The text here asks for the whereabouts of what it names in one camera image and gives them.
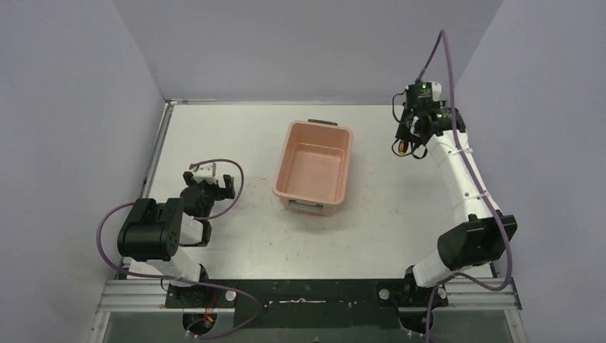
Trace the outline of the black yellow screwdriver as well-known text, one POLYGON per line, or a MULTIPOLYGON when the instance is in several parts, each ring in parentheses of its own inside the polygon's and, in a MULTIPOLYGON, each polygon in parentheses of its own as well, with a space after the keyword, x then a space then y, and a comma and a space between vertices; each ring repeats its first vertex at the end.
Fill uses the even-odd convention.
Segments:
POLYGON ((405 156, 408 150, 408 142, 405 140, 399 140, 397 153, 399 156, 405 156))

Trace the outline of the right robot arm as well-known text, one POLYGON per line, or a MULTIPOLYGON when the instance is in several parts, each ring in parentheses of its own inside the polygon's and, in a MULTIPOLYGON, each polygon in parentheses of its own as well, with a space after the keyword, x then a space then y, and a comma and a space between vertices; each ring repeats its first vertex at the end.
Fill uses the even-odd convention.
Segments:
POLYGON ((440 100, 441 84, 416 81, 404 90, 406 100, 396 138, 411 149, 424 147, 444 180, 454 224, 440 235, 434 253, 410 268, 413 280, 402 287, 415 307, 431 297, 431 288, 458 272, 493 262, 507 252, 517 221, 502 212, 488 192, 472 156, 467 127, 458 109, 440 100))

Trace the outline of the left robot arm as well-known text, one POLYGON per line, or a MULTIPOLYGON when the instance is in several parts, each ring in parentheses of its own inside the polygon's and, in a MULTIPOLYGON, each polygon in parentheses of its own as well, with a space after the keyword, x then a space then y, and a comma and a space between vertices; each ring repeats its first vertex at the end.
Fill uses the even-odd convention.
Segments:
POLYGON ((234 177, 217 181, 212 168, 186 171, 186 187, 176 198, 159 203, 152 198, 134 202, 117 237, 123 257, 147 264, 169 278, 174 293, 184 291, 185 300, 195 308, 210 303, 212 288, 205 267, 184 251, 185 247, 205 247, 212 237, 211 216, 216 202, 236 199, 234 177))

